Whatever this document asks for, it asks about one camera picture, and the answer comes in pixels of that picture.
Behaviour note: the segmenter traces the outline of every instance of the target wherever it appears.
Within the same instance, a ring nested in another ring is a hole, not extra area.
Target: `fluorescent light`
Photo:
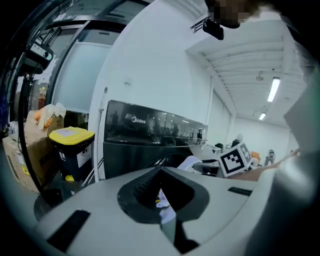
[[[280,78],[274,77],[273,81],[272,81],[272,87],[270,90],[270,94],[269,94],[269,98],[268,98],[268,102],[273,102],[274,98],[276,96],[276,93],[278,91],[279,85],[280,85]]]
[[[263,120],[266,117],[266,113],[262,113],[259,120]]]

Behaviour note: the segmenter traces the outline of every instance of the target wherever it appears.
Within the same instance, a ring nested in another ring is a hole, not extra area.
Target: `label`
[[[18,157],[19,164],[22,166],[25,166],[26,163],[25,163],[24,157],[20,154],[20,152],[19,153],[17,152],[16,155]]]
[[[61,152],[59,151],[59,155],[60,155],[61,160],[66,161],[66,156],[65,156],[64,153],[61,153]]]
[[[91,146],[86,147],[82,152],[76,155],[79,168],[91,158]]]
[[[26,166],[21,165],[21,168],[22,168],[22,171],[23,171],[23,173],[24,173],[25,175],[30,176],[30,173],[29,173],[28,168],[27,168]]]
[[[131,121],[132,121],[132,123],[140,123],[140,124],[145,124],[146,123],[146,120],[142,120],[142,119],[136,118],[135,116],[132,117]]]
[[[22,169],[23,173],[25,175],[30,176],[30,173],[29,173],[28,168],[26,166],[26,162],[25,162],[24,157],[21,155],[21,153],[19,151],[16,152],[16,156],[18,157],[18,162],[21,165],[21,169]]]
[[[72,135],[77,134],[76,131],[73,130],[67,130],[67,129],[62,129],[62,130],[56,130],[55,133],[60,134],[63,137],[69,137]]]

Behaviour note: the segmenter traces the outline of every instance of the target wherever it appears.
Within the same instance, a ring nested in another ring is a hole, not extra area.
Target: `plastic bag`
[[[50,122],[53,114],[55,114],[56,117],[62,116],[64,118],[66,116],[66,108],[61,103],[46,105],[41,111],[41,117],[38,124],[39,130],[45,128],[45,124],[48,124],[48,121]]]

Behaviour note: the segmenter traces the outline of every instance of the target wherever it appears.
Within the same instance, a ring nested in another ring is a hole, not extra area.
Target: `yellow lid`
[[[67,182],[74,182],[75,180],[74,180],[74,177],[72,176],[72,175],[67,175],[67,176],[65,176],[65,180],[67,181]]]
[[[95,133],[78,127],[68,127],[54,130],[49,138],[62,145],[76,145],[94,136]]]

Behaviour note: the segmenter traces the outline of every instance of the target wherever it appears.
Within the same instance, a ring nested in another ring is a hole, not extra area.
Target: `crumpled paper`
[[[45,123],[52,117],[53,114],[55,114],[56,117],[62,116],[65,118],[66,108],[61,103],[57,103],[56,105],[46,105],[41,111],[41,117],[38,124],[39,130],[44,129]]]
[[[171,207],[162,189],[160,189],[158,197],[160,199],[160,202],[156,204],[156,207],[161,208],[160,217],[161,217],[161,224],[163,225],[172,221],[177,216],[177,214],[174,211],[174,209]]]

